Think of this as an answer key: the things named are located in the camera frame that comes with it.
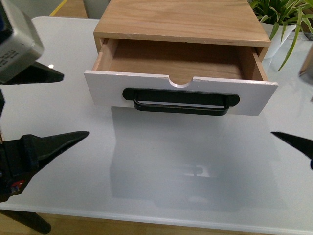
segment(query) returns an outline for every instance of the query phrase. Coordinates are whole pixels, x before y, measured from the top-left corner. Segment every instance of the yellow tape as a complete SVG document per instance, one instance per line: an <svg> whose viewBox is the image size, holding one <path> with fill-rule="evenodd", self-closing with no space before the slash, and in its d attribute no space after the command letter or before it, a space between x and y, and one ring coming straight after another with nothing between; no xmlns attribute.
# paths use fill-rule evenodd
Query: yellow tape
<svg viewBox="0 0 313 235"><path fill-rule="evenodd" d="M61 7L67 2L67 0L63 0L63 2L61 2L57 8L54 9L54 11L51 12L50 16L54 16L60 9Z"/></svg>

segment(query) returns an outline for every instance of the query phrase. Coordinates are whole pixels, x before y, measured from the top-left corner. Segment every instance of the white drawer front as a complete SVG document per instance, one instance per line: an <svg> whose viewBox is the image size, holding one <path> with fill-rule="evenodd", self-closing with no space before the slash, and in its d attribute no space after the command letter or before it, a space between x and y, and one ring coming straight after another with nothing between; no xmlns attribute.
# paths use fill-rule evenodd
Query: white drawer front
<svg viewBox="0 0 313 235"><path fill-rule="evenodd" d="M176 85L167 75L94 70L85 71L85 78L95 105L133 107L133 102L122 96L125 88L197 91L237 94L240 102L230 107L228 114L251 116L260 114L278 87L276 82L209 77L194 77L188 84Z"/></svg>

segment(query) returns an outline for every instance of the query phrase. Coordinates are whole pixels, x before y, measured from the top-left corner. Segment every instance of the green plant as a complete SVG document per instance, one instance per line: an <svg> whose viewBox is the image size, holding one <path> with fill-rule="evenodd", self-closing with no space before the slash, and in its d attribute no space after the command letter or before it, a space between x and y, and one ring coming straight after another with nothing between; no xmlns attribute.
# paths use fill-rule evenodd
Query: green plant
<svg viewBox="0 0 313 235"><path fill-rule="evenodd" d="M283 27L281 40L283 39L286 27L292 24L296 25L293 42L284 62L279 68L280 70L292 53L300 30L303 32L301 23L304 22L310 32L313 33L313 28L309 20L313 19L313 14L305 14L303 12L313 7L313 0L248 0L248 2L260 22L273 25L270 39L275 36L280 25Z"/></svg>

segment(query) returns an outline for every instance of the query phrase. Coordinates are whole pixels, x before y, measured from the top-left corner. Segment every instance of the white flower pot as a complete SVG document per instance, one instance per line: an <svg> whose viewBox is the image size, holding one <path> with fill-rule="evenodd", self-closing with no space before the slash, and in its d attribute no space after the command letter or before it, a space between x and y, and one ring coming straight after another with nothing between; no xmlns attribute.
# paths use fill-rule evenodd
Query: white flower pot
<svg viewBox="0 0 313 235"><path fill-rule="evenodd" d="M273 25L268 24L268 23L261 23L261 25L263 26L263 29L265 30L265 32L268 34L268 36L270 36L272 29L273 29ZM278 31L276 32L275 36L272 38L271 40L271 44L270 47L264 57L264 59L269 59L272 58L276 52L278 51L278 49L280 48L280 46L284 43L284 41L288 38L288 36L290 35L290 33L296 28L295 25L288 25L285 33L284 33L284 37L283 40L281 41L281 37L282 37L282 32L283 32L283 27L279 26Z"/></svg>

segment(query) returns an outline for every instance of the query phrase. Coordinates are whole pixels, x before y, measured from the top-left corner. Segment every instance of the wooden floor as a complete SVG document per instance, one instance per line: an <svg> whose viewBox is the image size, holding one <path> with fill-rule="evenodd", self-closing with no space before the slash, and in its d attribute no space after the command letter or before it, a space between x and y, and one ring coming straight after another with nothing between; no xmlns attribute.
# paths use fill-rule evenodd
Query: wooden floor
<svg viewBox="0 0 313 235"><path fill-rule="evenodd" d="M51 14L86 18L83 0L64 0ZM92 219L75 216L40 214L52 230L50 235L263 235L180 226L155 225ZM0 235L39 235L40 233L0 214Z"/></svg>

